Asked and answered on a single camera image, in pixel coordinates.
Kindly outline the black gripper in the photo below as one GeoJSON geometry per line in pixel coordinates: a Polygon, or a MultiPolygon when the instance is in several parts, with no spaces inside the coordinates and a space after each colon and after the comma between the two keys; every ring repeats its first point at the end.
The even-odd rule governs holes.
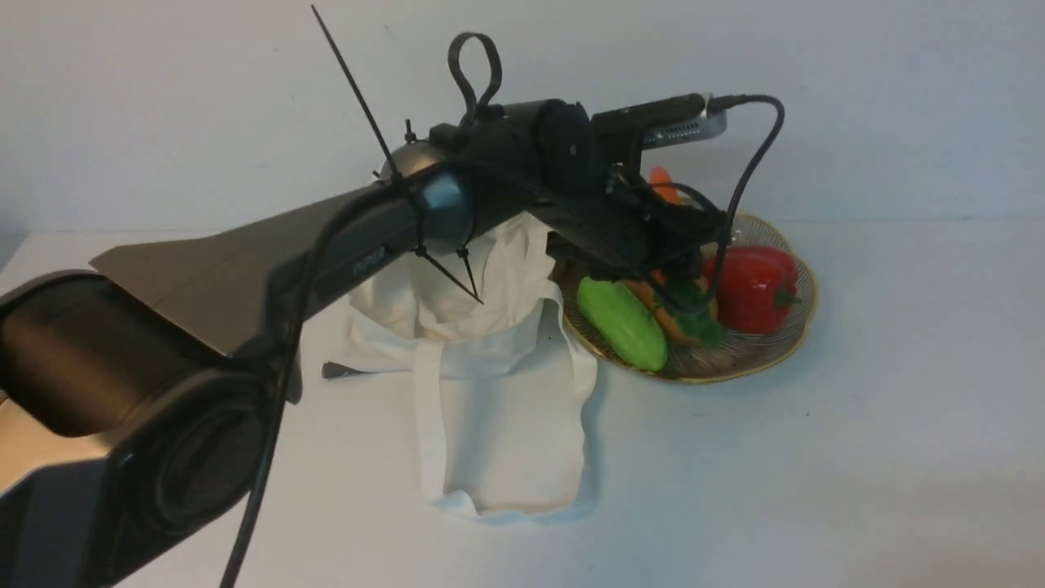
{"type": "Polygon", "coordinates": [[[591,278],[697,278],[702,250],[725,232],[727,213],[689,186],[693,205],[671,203],[636,175],[545,170],[545,253],[591,278]]]}

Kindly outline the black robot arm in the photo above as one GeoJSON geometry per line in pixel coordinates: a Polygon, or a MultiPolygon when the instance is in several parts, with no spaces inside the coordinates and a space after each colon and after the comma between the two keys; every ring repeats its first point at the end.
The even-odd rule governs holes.
{"type": "Polygon", "coordinates": [[[304,323],[407,254],[463,256],[533,213],[600,278],[693,268],[727,233],[709,202],[659,204],[646,149],[722,134],[727,97],[588,115],[468,104],[407,134],[376,183],[214,234],[116,246],[2,297],[2,584],[111,587],[247,498],[238,580],[304,323]]]}

